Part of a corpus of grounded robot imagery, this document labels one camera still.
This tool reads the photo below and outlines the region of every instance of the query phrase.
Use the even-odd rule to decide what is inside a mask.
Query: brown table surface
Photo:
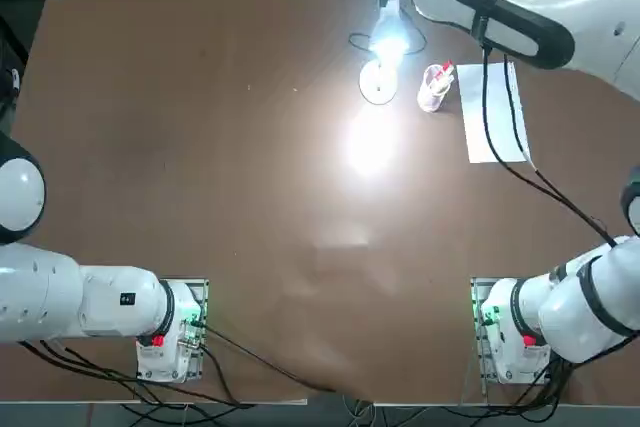
[[[467,35],[421,18],[429,44],[405,59],[392,102],[396,151],[376,176],[353,170],[345,152],[366,56],[347,36],[370,31],[373,6],[48,0],[14,129],[48,182],[28,242],[80,263],[207,277],[210,324],[308,380],[377,401],[457,403],[469,279],[538,275],[600,240],[499,165],[469,163],[457,86],[442,112],[418,109],[427,65],[481,60]],[[585,74],[522,64],[517,74],[538,166],[628,233],[618,198],[639,160],[639,106]],[[135,371],[131,339],[72,344]],[[237,396],[309,394],[211,345]],[[566,401],[640,405],[638,353],[578,372]],[[0,359],[2,400],[129,398],[19,347]],[[469,402],[481,400],[473,362]],[[185,387],[222,396],[210,365]],[[512,395],[494,387],[490,399]]]

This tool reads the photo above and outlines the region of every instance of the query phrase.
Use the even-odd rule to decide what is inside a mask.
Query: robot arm
[[[434,22],[542,69],[601,78],[640,100],[640,0],[413,0]]]
[[[138,375],[184,382],[200,359],[202,307],[185,282],[128,266],[79,266],[13,243],[0,246],[0,343],[135,337]]]

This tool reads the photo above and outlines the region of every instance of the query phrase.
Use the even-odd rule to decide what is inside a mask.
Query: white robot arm
[[[592,74],[640,100],[640,0],[413,0],[418,12],[542,69]],[[640,184],[623,207],[640,227]],[[529,383],[550,350],[580,364],[640,331],[640,238],[618,238],[550,274],[501,279],[481,307],[496,373]]]
[[[640,0],[413,0],[424,17],[541,69],[592,74],[640,100]]]
[[[197,377],[190,366],[201,329],[192,321],[203,320],[203,309],[189,286],[135,267],[81,267],[16,243],[42,217],[45,197],[36,160],[0,134],[0,343],[136,337],[138,375],[156,382]]]

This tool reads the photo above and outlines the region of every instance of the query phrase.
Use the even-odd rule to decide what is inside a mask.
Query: floor
[[[29,48],[36,32],[44,0],[0,0],[0,13],[10,23],[20,40]],[[0,119],[2,128],[8,127],[9,119]],[[202,406],[209,413],[223,411],[218,406]],[[136,407],[139,411],[148,409]],[[382,410],[377,410],[375,426],[383,427],[405,425],[415,410],[385,409],[387,422],[382,416]],[[482,410],[464,409],[467,415],[477,415]],[[187,410],[184,412],[158,411],[154,414],[165,421],[177,422],[183,420],[194,421],[201,419],[200,415]],[[136,421],[136,417],[126,412],[119,405],[111,404],[0,404],[0,419],[6,427],[126,427]],[[364,419],[360,425],[370,425],[371,419]],[[425,411],[420,417],[411,422],[411,427],[427,425],[447,425],[452,427],[470,426],[472,419],[456,417],[443,409],[433,407]],[[137,425],[151,425],[149,421]],[[337,395],[322,395],[312,399],[309,405],[303,406],[258,406],[246,412],[234,412],[224,419],[224,425],[253,426],[253,425],[287,426],[343,426],[354,427],[356,424],[344,408],[342,399]],[[516,426],[525,425],[519,418],[498,418],[483,421],[485,426]],[[564,407],[558,409],[556,415],[547,423],[549,427],[580,426],[622,427],[640,425],[640,409],[636,408],[603,408],[603,407]]]
[[[206,407],[210,414],[223,411],[220,407]],[[386,425],[398,426],[409,418],[416,410],[385,408]],[[481,410],[464,409],[469,415],[481,414]],[[183,420],[183,412],[167,411],[155,414],[159,419],[178,422]],[[377,409],[375,426],[384,427],[385,422],[381,408]],[[127,427],[135,422],[136,417],[118,405],[0,405],[0,418],[6,427]],[[200,420],[199,414],[187,411],[186,421]],[[226,426],[278,426],[278,427],[349,427],[352,418],[345,410],[342,400],[338,396],[324,395],[312,401],[306,407],[302,406],[258,406],[246,412],[234,412],[225,418]],[[364,419],[359,425],[369,425],[370,418]],[[409,424],[409,427],[427,427],[446,425],[450,427],[468,427],[473,420],[456,417],[443,409],[432,407]],[[548,427],[624,427],[639,425],[640,410],[626,408],[592,408],[592,407],[564,407],[558,409],[556,415],[547,422]],[[150,426],[152,422],[143,421],[137,425]],[[519,418],[487,419],[482,423],[486,427],[516,427],[527,425]]]

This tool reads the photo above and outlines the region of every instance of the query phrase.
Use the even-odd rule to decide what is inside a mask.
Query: black cable
[[[262,357],[260,357],[258,354],[252,352],[251,350],[247,349],[246,347],[243,347],[242,345],[238,344],[237,342],[233,341],[232,339],[230,339],[229,337],[227,337],[226,335],[224,335],[221,332],[218,332],[215,329],[212,329],[211,327],[209,327],[207,324],[203,323],[203,322],[198,322],[198,321],[194,321],[191,322],[191,325],[194,325],[196,327],[201,327],[206,329],[208,332],[211,332],[213,335],[215,335],[216,337],[221,338],[222,340],[224,340],[225,342],[233,345],[234,347],[236,347],[238,350],[244,352],[245,354],[247,354],[250,357],[253,357],[254,359],[256,359],[257,361],[263,363],[264,365],[266,365],[267,367],[271,368],[272,370],[275,370],[276,372],[284,375],[285,377],[288,377],[289,379],[293,380],[294,382],[297,382],[298,384],[307,387],[309,389],[313,389],[313,390],[318,390],[320,392],[335,392],[334,389],[330,389],[321,385],[317,385],[313,382],[309,382],[307,380],[304,380],[300,377],[298,377],[295,374],[292,374],[291,372],[278,367],[276,365],[274,365],[273,363],[269,362],[266,359],[263,359]]]
[[[496,160],[498,161],[498,163],[505,169],[507,170],[509,173],[511,173],[511,175],[515,176],[516,178],[520,179],[522,182],[526,183],[527,185],[533,187],[534,189],[542,192],[545,195],[549,195],[552,198],[558,200],[559,202],[561,202],[560,197],[558,197],[556,194],[554,194],[553,192],[545,189],[544,187],[536,184],[535,182],[533,182],[532,180],[527,179],[526,177],[524,177],[522,174],[520,174],[519,172],[513,170],[511,167],[509,167],[506,162],[504,160],[502,160],[502,157],[500,157],[500,155],[498,155],[498,152],[496,152],[495,147],[493,146],[493,142],[491,141],[491,135],[489,134],[489,126],[487,123],[487,78],[488,78],[488,64],[489,64],[489,48],[484,48],[484,56],[483,56],[483,75],[484,75],[484,80],[483,80],[483,93],[482,93],[482,104],[483,104],[483,109],[482,109],[482,113],[483,113],[483,123],[484,123],[484,133],[485,133],[485,137],[487,139],[487,144],[489,145],[489,149],[491,150],[491,153],[493,154],[493,156],[496,158]]]
[[[85,377],[92,377],[94,379],[106,380],[106,381],[115,382],[115,383],[119,383],[119,382],[128,382],[128,383],[130,383],[130,382],[133,382],[133,383],[136,383],[136,384],[154,385],[154,386],[159,387],[161,389],[171,390],[173,392],[178,392],[178,393],[181,393],[181,394],[186,394],[186,395],[190,395],[190,396],[193,396],[193,397],[198,397],[200,399],[205,399],[205,400],[208,400],[210,402],[219,402],[221,404],[225,404],[225,405],[229,405],[231,407],[234,407],[232,404],[230,404],[229,402],[227,402],[225,400],[217,399],[217,398],[212,397],[210,395],[201,394],[199,392],[193,392],[193,391],[190,391],[190,390],[181,389],[180,387],[175,387],[173,385],[169,385],[169,384],[166,384],[166,383],[163,383],[163,382],[155,382],[155,381],[147,380],[147,379],[137,379],[137,378],[128,377],[128,376],[122,376],[122,377],[116,378],[116,377],[109,377],[107,375],[96,374],[94,372],[83,370],[83,369],[79,369],[77,367],[72,367],[70,365],[66,365],[64,363],[61,363],[61,362],[56,361],[54,359],[51,359],[50,357],[48,357],[47,355],[43,354],[38,349],[33,347],[28,342],[18,342],[18,344],[21,345],[22,347],[24,347],[29,352],[31,352],[33,355],[35,355],[35,356],[39,357],[40,359],[44,360],[48,364],[51,364],[51,365],[53,365],[55,367],[59,367],[61,369],[67,370],[69,372],[74,372],[76,374],[84,375]]]
[[[418,33],[418,35],[420,35],[420,38],[422,39],[422,44],[420,45],[420,47],[418,47],[415,50],[411,50],[404,55],[416,55],[416,54],[419,54],[420,52],[423,52],[425,47],[427,46],[427,37],[422,33],[420,28],[416,25],[415,21],[413,20],[413,17],[411,17],[406,10],[400,7],[400,12],[402,12],[402,14],[407,18],[407,20],[409,21],[409,24],[411,24],[413,29]],[[354,39],[358,37],[367,39],[367,43],[371,38],[369,34],[363,34],[361,32],[352,32],[351,34],[349,34],[349,38],[347,39],[347,42],[349,42],[349,45],[351,45],[352,47],[355,47],[358,50],[361,50],[362,52],[367,52],[368,54],[372,54],[373,51],[371,49],[369,49],[368,47],[364,47],[354,41]]]
[[[429,407],[423,407],[422,409],[418,410],[417,412],[414,412],[413,414],[411,414],[408,418],[406,418],[405,420],[398,422],[397,424],[393,425],[392,427],[404,427],[405,425],[407,425],[409,422],[414,421],[415,419],[417,419],[418,417],[420,417],[422,414],[424,414],[426,412],[426,410]]]
[[[119,371],[117,371],[117,370],[115,370],[115,369],[106,369],[106,368],[100,367],[99,365],[94,364],[93,362],[91,362],[91,361],[90,361],[89,359],[87,359],[86,357],[84,357],[84,356],[80,355],[78,352],[76,352],[76,351],[75,351],[75,350],[73,350],[72,348],[67,347],[67,346],[63,346],[63,347],[64,347],[65,352],[68,352],[69,354],[71,354],[71,355],[73,355],[74,357],[76,357],[78,360],[80,360],[80,361],[84,362],[88,367],[93,367],[94,369],[96,369],[96,370],[98,370],[98,371],[101,371],[101,372],[104,372],[104,373],[106,373],[106,374],[109,374],[109,373],[110,373],[110,374],[118,375],[118,376],[121,376],[121,377],[125,375],[125,374],[123,374],[122,372],[119,372]],[[143,389],[145,392],[147,392],[147,393],[149,394],[149,397],[151,397],[151,398],[154,400],[154,402],[155,402],[155,403],[157,403],[157,404],[163,404],[164,406],[167,406],[167,404],[164,404],[164,403],[162,402],[162,400],[160,400],[160,398],[159,398],[156,394],[154,394],[154,393],[153,393],[153,391],[152,391],[152,390],[151,390],[147,385],[145,385],[145,384],[143,384],[143,383],[140,383],[140,382],[138,382],[138,383],[137,383],[137,385],[138,385],[141,389]],[[142,396],[142,395],[140,395],[138,392],[136,392],[136,390],[135,390],[135,389],[133,389],[133,391],[134,391],[134,396],[135,396],[135,397],[138,397],[142,402],[144,402],[144,403],[150,403],[150,402],[148,402],[148,401],[144,398],[144,396]]]
[[[206,422],[215,422],[216,419],[219,419],[221,417],[224,417],[226,415],[229,415],[237,410],[240,410],[238,407],[232,407],[229,410],[226,410],[224,412],[221,412],[219,414],[215,414],[215,415],[208,415],[204,410],[202,409],[198,409],[198,408],[194,408],[195,406],[189,406],[190,409],[195,410],[196,412],[200,413],[202,415],[202,413],[206,414],[206,418],[202,418],[200,420],[190,420],[190,421],[186,421],[186,422],[174,422],[174,421],[170,421],[170,420],[162,420],[162,419],[157,419],[155,417],[151,417],[151,413],[152,412],[138,412],[137,410],[132,409],[131,407],[129,407],[128,405],[125,404],[120,404],[120,407],[122,407],[123,409],[125,409],[128,412],[131,412],[134,415],[137,415],[138,417],[140,417],[140,419],[143,420],[150,420],[152,422],[156,422],[158,424],[162,424],[162,425],[199,425],[199,424],[204,424]]]
[[[49,344],[47,344],[47,342],[45,342],[44,340],[41,340],[41,341],[40,341],[40,344],[41,344],[41,345],[44,347],[44,349],[45,349],[47,352],[49,352],[49,354],[51,354],[53,357],[55,357],[56,359],[61,360],[61,361],[63,361],[63,362],[66,362],[66,363],[68,363],[68,364],[76,365],[76,366],[84,367],[84,368],[92,368],[92,369],[94,369],[94,370],[98,370],[98,371],[100,371],[102,374],[104,374],[104,375],[106,375],[106,376],[113,377],[114,379],[116,378],[116,377],[114,376],[114,374],[115,374],[115,375],[118,375],[118,376],[122,376],[122,375],[123,375],[123,374],[121,374],[120,372],[117,372],[117,371],[112,371],[112,370],[110,370],[110,369],[103,369],[103,368],[101,368],[101,367],[98,367],[97,365],[95,365],[95,364],[93,364],[93,363],[89,362],[88,360],[84,360],[83,362],[77,362],[77,361],[75,361],[75,360],[73,360],[73,359],[69,359],[68,357],[65,357],[64,355],[61,355],[61,354],[59,354],[58,352],[56,352],[54,349],[52,349],[52,348],[49,346]],[[136,392],[136,391],[135,391],[135,389],[133,389],[132,387],[128,386],[125,382],[120,382],[120,381],[118,381],[118,384],[119,384],[120,386],[122,386],[123,388],[127,389],[127,390],[129,391],[129,393],[131,393],[131,395],[133,395],[134,397],[136,397],[136,398],[140,399],[140,400],[141,400],[142,402],[144,402],[145,404],[151,404],[151,402],[150,402],[148,399],[146,399],[144,396],[140,395],[138,392]],[[161,400],[160,400],[158,397],[156,397],[154,394],[151,394],[151,395],[152,395],[152,397],[154,398],[154,400],[155,400],[157,403],[160,403],[160,404],[162,403],[162,402],[161,402]]]
[[[507,163],[502,160],[502,158],[500,157],[500,155],[498,154],[498,152],[496,151],[493,142],[491,141],[491,134],[489,133],[489,122],[488,122],[488,114],[487,114],[487,86],[488,86],[488,77],[489,77],[489,72],[488,72],[488,68],[489,68],[489,52],[490,52],[490,48],[484,47],[483,48],[483,62],[482,62],[482,66],[483,66],[483,82],[482,82],[482,121],[484,124],[484,133],[485,133],[485,137],[487,139],[487,144],[489,146],[489,149],[491,150],[491,153],[493,154],[493,156],[496,158],[496,160],[498,161],[498,163],[507,171],[509,172],[511,175],[513,175],[514,177],[518,178],[519,180],[521,180],[522,182],[526,183],[527,185],[533,187],[534,189],[538,190],[539,192],[551,197],[552,199],[556,200],[557,202],[560,202],[561,204],[563,204],[565,207],[567,207],[569,210],[571,210],[574,214],[576,214],[577,216],[579,216],[580,218],[582,218],[591,228],[593,228],[609,245],[611,245],[612,247],[615,247],[617,244],[615,242],[615,240],[613,240],[613,238],[605,231],[603,231],[600,226],[598,226],[595,222],[593,222],[591,219],[589,219],[582,211],[580,211],[575,205],[573,205],[571,202],[569,202],[566,197],[564,197],[564,195],[562,195],[560,193],[560,195],[558,195],[557,193],[554,193],[540,185],[538,185],[537,183],[533,182],[532,180],[526,178],[525,176],[523,176],[522,174],[520,174],[519,172],[517,172],[516,170],[512,169],[511,167],[509,167],[509,165],[507,165]],[[509,86],[509,82],[507,81],[507,95],[510,98],[510,106],[513,104],[513,97],[511,95],[511,88]]]
[[[218,362],[218,359],[204,345],[200,345],[200,350],[202,350],[213,362],[216,373],[218,374],[218,379],[220,380],[220,384],[222,385],[222,390],[224,390],[227,399],[229,399],[229,401],[235,405],[240,405],[241,402],[235,398],[235,396],[231,393],[231,389],[229,389],[229,384],[227,384],[227,380],[224,377],[224,373],[222,372],[222,367],[220,366],[220,362]]]
[[[154,407],[153,409],[151,409],[149,412],[147,412],[148,415],[153,414],[154,412],[157,412],[158,410],[160,410],[162,408],[161,405],[158,405],[157,407]],[[136,427],[136,425],[138,425],[140,422],[142,422],[143,420],[145,420],[145,417],[140,416],[138,417],[137,420],[135,420],[132,424],[129,424],[129,427]]]
[[[506,54],[503,57],[503,70],[504,70],[504,81],[505,81],[505,85],[506,85],[506,89],[507,89],[507,97],[509,99],[509,109],[511,111],[511,127],[513,129],[513,135],[515,137],[516,144],[518,146],[518,149],[520,150],[520,153],[522,154],[522,156],[525,159],[528,159],[529,156],[527,155],[527,153],[525,152],[525,150],[524,150],[524,148],[522,146],[522,142],[520,141],[520,135],[518,133],[518,127],[516,125],[516,110],[515,110],[515,106],[514,106],[514,103],[513,103],[513,93],[511,92],[511,82],[509,81],[509,58],[507,57]],[[487,129],[485,131],[485,133],[487,134],[487,140],[488,140],[488,136],[489,136],[488,132],[489,131]],[[533,164],[531,164],[531,167],[533,168],[534,174],[540,180],[542,180],[542,182],[544,182],[547,185],[547,187],[549,187],[557,195],[557,197],[559,197],[561,199],[561,200],[558,200],[557,198],[554,197],[556,200],[558,200],[560,203],[565,205],[575,215],[580,217],[580,219],[582,219],[589,227],[591,227],[612,248],[615,247],[616,245],[618,245],[617,242],[615,241],[615,239],[613,237],[611,237],[611,235],[606,230],[604,230],[602,227],[600,227],[597,222],[595,222],[592,218],[587,216],[573,202],[571,202],[567,198],[566,195],[564,195],[558,188],[556,188],[556,186],[553,185],[551,183],[551,181],[549,181],[542,174],[542,172],[540,172],[540,170],[538,170],[537,167],[535,167]]]

